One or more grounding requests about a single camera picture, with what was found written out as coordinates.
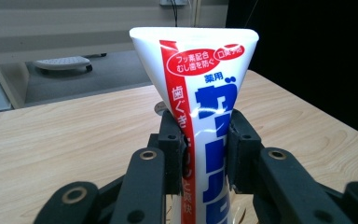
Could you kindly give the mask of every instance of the cable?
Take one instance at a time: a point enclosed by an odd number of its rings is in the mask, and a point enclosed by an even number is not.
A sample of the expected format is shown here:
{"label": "cable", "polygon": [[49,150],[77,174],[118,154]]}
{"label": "cable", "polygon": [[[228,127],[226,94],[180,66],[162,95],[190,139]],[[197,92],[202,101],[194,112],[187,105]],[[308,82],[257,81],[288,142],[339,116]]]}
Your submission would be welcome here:
{"label": "cable", "polygon": [[175,27],[178,27],[178,8],[176,7],[176,1],[171,0],[172,9],[173,9],[173,16],[175,17]]}

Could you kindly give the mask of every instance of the toothpaste tube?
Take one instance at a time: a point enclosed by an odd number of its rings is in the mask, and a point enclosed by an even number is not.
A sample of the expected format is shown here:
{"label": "toothpaste tube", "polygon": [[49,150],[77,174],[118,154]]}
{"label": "toothpaste tube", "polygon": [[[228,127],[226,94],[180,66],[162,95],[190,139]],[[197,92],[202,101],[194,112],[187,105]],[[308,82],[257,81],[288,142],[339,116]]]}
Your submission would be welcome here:
{"label": "toothpaste tube", "polygon": [[130,36],[146,73],[188,142],[178,206],[181,216],[174,222],[232,222],[226,137],[257,33],[247,29],[139,27],[131,29]]}

